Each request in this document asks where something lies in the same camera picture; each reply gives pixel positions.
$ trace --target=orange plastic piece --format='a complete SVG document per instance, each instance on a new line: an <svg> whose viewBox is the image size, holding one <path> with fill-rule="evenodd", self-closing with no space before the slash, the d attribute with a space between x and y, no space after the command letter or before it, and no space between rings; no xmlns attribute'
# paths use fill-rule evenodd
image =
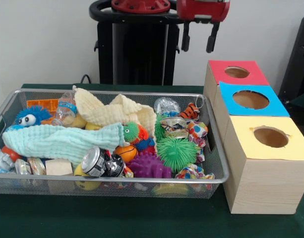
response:
<svg viewBox="0 0 304 238"><path fill-rule="evenodd" d="M26 105L27 107L42 106L43 108L46 108L48 112L52 115L52 118L49 118L48 120L43 120L42 124L50 124L56 115L58 99L28 100L26 101Z"/></svg>

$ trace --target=stacked wooden boxes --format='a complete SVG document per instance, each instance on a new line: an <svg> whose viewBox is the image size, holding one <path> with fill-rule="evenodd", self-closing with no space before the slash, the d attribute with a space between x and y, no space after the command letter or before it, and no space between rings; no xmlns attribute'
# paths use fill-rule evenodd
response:
<svg viewBox="0 0 304 238"><path fill-rule="evenodd" d="M304 137L257 64L210 60L204 94L230 167L231 213L295 213L304 193Z"/></svg>

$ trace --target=blue cardboard lid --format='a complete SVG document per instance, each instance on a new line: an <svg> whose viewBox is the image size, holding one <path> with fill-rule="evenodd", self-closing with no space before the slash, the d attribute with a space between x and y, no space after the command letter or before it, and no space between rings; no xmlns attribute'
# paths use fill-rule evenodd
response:
<svg viewBox="0 0 304 238"><path fill-rule="evenodd" d="M223 101L227 107L229 114L236 116L275 116L275 117L289 117L289 113L281 101L276 96L275 92L270 86L264 85L235 85L220 82L220 91ZM262 95L262 98L267 98L264 108L254 109L244 107L234 100L234 95L238 92L250 92Z"/></svg>

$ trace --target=wire mesh basket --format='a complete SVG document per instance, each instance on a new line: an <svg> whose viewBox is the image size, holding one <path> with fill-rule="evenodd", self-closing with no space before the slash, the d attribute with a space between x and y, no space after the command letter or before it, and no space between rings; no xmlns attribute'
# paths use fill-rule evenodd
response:
<svg viewBox="0 0 304 238"><path fill-rule="evenodd" d="M27 100L59 99L67 90L20 89L12 92L0 107L1 138L7 127L14 124L16 115L26 108ZM154 106L156 99L171 97L182 109L188 103L197 102L199 121L208 128L208 142L204 149L205 161L199 164L205 173L213 173L215 179L174 178L92 178L81 176L40 176L0 174L0 193L38 195L128 196L128 197L184 197L210 198L219 184L229 177L226 157L219 138L210 102L200 94L136 93L91 91L103 104L108 104L119 93L144 105Z"/></svg>

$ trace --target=red robot part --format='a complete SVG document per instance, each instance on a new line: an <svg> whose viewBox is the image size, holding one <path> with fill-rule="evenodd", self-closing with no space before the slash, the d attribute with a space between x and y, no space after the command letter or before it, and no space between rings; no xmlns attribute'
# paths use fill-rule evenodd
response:
<svg viewBox="0 0 304 238"><path fill-rule="evenodd" d="M229 11L230 1L177 0L180 19L194 21L195 18L211 18L211 22L223 21Z"/></svg>
<svg viewBox="0 0 304 238"><path fill-rule="evenodd" d="M168 0L112 0L111 7L118 11L135 14L153 14L167 12Z"/></svg>

